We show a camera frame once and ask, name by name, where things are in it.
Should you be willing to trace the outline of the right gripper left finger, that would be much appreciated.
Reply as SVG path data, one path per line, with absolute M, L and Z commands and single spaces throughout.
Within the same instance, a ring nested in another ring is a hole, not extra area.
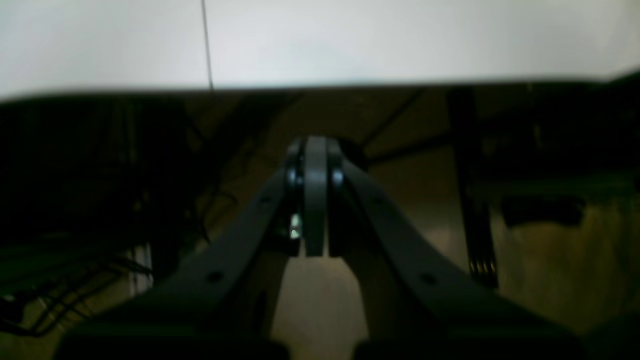
M 288 360 L 269 338 L 282 276 L 306 241 L 321 256 L 327 139 L 297 139 L 250 205 L 195 258 L 144 294 L 76 326 L 57 360 Z

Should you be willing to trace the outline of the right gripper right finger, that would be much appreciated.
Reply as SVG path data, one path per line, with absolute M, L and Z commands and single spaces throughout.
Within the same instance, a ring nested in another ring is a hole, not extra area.
M 327 141 L 328 249 L 358 281 L 368 337 L 355 360 L 581 360 L 582 342 L 479 284 L 432 247 Z

